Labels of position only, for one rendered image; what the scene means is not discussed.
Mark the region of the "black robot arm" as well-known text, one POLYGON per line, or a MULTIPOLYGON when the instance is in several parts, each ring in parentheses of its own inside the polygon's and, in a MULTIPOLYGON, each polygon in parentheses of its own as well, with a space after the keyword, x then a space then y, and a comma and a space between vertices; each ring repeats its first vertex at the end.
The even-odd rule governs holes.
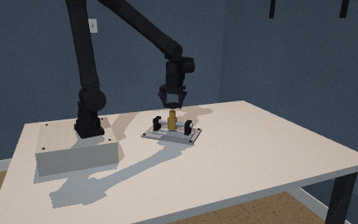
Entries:
MULTIPOLYGON (((169 60, 166 62, 166 74, 170 77, 179 74, 179 87, 184 82, 185 74, 195 71, 194 58, 181 56, 182 46, 158 29, 126 0, 97 1, 126 21, 164 54, 164 58, 169 60)), ((74 129, 82 139, 104 135, 105 130, 101 127, 97 111, 105 107, 106 97, 100 91, 99 78, 96 73, 87 17, 87 1, 65 0, 65 3, 68 8, 82 86, 78 93, 79 111, 74 129)))

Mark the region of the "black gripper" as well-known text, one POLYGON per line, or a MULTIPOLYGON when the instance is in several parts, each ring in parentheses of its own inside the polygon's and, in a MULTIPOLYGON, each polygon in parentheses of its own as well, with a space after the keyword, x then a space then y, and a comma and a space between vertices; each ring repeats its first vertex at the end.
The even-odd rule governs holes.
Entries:
POLYGON ((159 98, 163 102, 163 107, 165 108, 165 104, 167 103, 167 94, 175 94, 178 95, 179 100, 179 109, 182 107, 182 103, 186 97, 187 92, 182 91, 186 89, 186 86, 179 87, 179 74, 173 75, 170 77, 169 74, 166 74, 166 84, 159 87, 159 98))

